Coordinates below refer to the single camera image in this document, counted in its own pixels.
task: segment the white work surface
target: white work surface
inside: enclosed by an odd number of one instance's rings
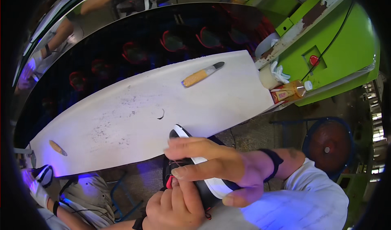
[[[217,62],[225,65],[184,88],[187,76]],[[273,105],[247,51],[192,59],[132,76],[74,104],[31,141],[36,167],[55,176],[96,171],[163,154],[175,124],[208,137]],[[68,156],[49,145],[56,142]]]

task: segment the red button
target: red button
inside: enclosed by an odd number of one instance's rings
[[[318,59],[319,58],[317,56],[311,55],[311,57],[310,57],[310,64],[311,64],[311,66],[314,66],[314,65],[317,66],[319,64]]]

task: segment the white cap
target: white cap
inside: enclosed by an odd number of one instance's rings
[[[312,82],[311,81],[305,81],[304,82],[304,88],[309,91],[312,90]]]

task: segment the fingernail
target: fingernail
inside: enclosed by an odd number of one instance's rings
[[[172,169],[171,174],[178,179],[182,179],[187,174],[187,168],[184,166]]]
[[[172,186],[172,187],[176,187],[176,186],[178,186],[178,185],[179,185],[178,179],[172,178],[171,186]]]
[[[233,206],[233,197],[232,196],[226,196],[222,199],[222,203],[226,206]]]

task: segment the green machine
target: green machine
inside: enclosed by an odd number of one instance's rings
[[[280,35],[280,41],[285,41],[287,47],[280,47],[273,57],[278,57],[278,65],[282,65],[283,72],[291,76],[290,81],[301,80],[306,76],[312,67],[310,57],[320,57],[326,50],[353,3],[339,35],[323,54],[319,64],[305,77],[304,81],[309,80],[313,83],[313,90],[302,100],[296,101],[297,106],[307,105],[361,86],[374,80],[379,72],[379,41],[368,15],[353,0],[340,0],[333,5],[328,14],[321,14],[319,20],[311,24],[311,29],[302,31],[298,37],[291,37],[291,41],[287,42],[286,39],[290,40],[290,35],[295,34],[294,31],[299,24],[316,14],[315,9],[321,9],[322,3],[324,6],[328,1],[247,1],[248,5],[259,8],[266,15]]]

